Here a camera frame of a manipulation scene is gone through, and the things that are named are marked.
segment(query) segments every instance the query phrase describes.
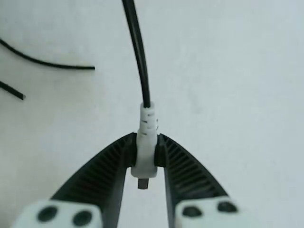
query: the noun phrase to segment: white surface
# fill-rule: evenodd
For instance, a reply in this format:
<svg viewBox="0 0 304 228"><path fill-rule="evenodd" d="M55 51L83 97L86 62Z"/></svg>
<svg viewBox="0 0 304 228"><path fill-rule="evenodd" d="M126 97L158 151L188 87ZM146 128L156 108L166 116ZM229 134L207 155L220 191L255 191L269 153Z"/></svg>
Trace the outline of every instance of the white surface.
<svg viewBox="0 0 304 228"><path fill-rule="evenodd" d="M157 145L157 120L155 105L151 102L149 108L140 107L140 123L136 135L136 164L131 168L132 176L139 179L154 178L157 176L157 167L154 164L155 147Z"/></svg>
<svg viewBox="0 0 304 228"><path fill-rule="evenodd" d="M237 207L237 213L218 211L218 204L225 201L232 202ZM184 216L185 207L196 207L202 215L198 217ZM175 215L175 228L262 228L250 212L227 196L184 200L177 205Z"/></svg>
<svg viewBox="0 0 304 228"><path fill-rule="evenodd" d="M196 156L266 227L301 208L304 4L295 0L138 0L159 131ZM119 0L1 0L0 37L29 55L92 63L50 69L0 48L0 221L51 196L82 164L138 129L142 101ZM163 172L128 174L119 227L166 228Z"/></svg>
<svg viewBox="0 0 304 228"><path fill-rule="evenodd" d="M57 213L53 219L41 222L37 219L41 210L56 207ZM73 218L81 211L90 211L92 218L85 228L102 228L101 211L95 205L84 203L61 202L58 200L40 200L26 206L11 228L75 228Z"/></svg>

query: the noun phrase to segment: wire insulation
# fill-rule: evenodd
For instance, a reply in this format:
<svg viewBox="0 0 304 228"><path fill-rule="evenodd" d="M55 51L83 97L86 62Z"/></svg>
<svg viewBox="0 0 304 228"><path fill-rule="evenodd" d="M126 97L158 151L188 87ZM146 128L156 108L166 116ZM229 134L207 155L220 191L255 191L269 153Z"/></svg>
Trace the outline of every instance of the wire insulation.
<svg viewBox="0 0 304 228"><path fill-rule="evenodd" d="M8 84L5 84L4 82L0 81L0 88L4 89L5 91L9 92L10 94L14 95L15 97L19 98L20 100L24 100L25 95L14 89L13 87L10 87Z"/></svg>
<svg viewBox="0 0 304 228"><path fill-rule="evenodd" d="M2 44L4 47L6 47L11 52L15 53L17 56L20 56L30 62L41 64L44 66L49 67L55 67L60 69L75 69L75 70L95 70L95 66L72 66L72 65L63 65L63 64L57 64L57 63L49 63L45 61L41 61L39 59L32 58L28 55L23 54L22 52L16 50L12 46L10 46L7 42L5 42L3 39L0 38L0 44Z"/></svg>
<svg viewBox="0 0 304 228"><path fill-rule="evenodd" d="M122 1L123 1L123 8L128 21L129 31L134 47L139 77L142 84L143 106L145 108L149 108L151 106L151 101L150 101L148 71L147 71L142 36L138 24L134 1L133 0L122 0Z"/></svg>

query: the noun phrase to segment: white cable strain relief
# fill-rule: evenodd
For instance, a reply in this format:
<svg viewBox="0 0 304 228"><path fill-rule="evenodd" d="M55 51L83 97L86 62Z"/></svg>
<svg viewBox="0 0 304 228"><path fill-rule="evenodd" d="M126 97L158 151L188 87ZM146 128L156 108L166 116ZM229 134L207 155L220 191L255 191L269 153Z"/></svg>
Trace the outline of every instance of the white cable strain relief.
<svg viewBox="0 0 304 228"><path fill-rule="evenodd" d="M131 174L139 179L155 177L157 167L154 165L155 147L157 145L157 120L154 103L149 108L141 104L141 119L136 137L136 164L131 168Z"/></svg>

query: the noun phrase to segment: white plastic part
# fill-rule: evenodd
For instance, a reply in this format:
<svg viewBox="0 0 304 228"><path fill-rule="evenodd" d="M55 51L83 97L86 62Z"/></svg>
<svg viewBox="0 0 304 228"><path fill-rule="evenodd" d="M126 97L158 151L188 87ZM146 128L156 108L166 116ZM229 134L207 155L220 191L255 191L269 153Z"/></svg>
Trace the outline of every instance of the white plastic part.
<svg viewBox="0 0 304 228"><path fill-rule="evenodd" d="M155 147L157 144L157 121L154 112L154 103L150 108L141 104L141 119L137 132L136 164L131 168L131 174L139 179L155 177L157 167L154 165Z"/></svg>
<svg viewBox="0 0 304 228"><path fill-rule="evenodd" d="M39 221L39 213L47 208L55 207L57 212L49 221ZM43 200L27 206L11 228L76 228L73 223L75 215L81 211L91 213L91 220L85 228L102 228L102 217L99 208L91 204Z"/></svg>
<svg viewBox="0 0 304 228"><path fill-rule="evenodd" d="M237 207L237 212L221 212L220 202L228 201ZM198 208L202 215L188 217L183 215L186 207ZM250 214L240 208L229 197L183 200L175 208L175 228L260 228Z"/></svg>

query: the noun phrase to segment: black wire piece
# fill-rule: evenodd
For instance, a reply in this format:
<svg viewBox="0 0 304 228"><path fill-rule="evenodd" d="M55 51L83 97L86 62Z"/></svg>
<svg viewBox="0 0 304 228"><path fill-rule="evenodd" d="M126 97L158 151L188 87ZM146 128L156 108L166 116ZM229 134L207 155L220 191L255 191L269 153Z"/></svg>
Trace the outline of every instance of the black wire piece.
<svg viewBox="0 0 304 228"><path fill-rule="evenodd" d="M4 89L8 93L14 95L15 97L19 98L20 100L24 100L25 95L21 92L17 91L13 87L10 87L8 84L5 84L4 82L0 81L0 88Z"/></svg>
<svg viewBox="0 0 304 228"><path fill-rule="evenodd" d="M33 57L30 57L26 54L23 54L22 52L16 50L12 46L10 46L7 42L5 42L3 39L0 38L0 44L2 44L4 47L6 47L8 50L16 54L17 56L20 56L30 62L41 64L44 66L49 66L49 67L55 67L55 68L60 68L60 69L75 69L75 70L95 70L95 66L72 66L72 65L63 65L63 64L57 64L57 63L49 63L45 61L41 61L39 59L35 59Z"/></svg>

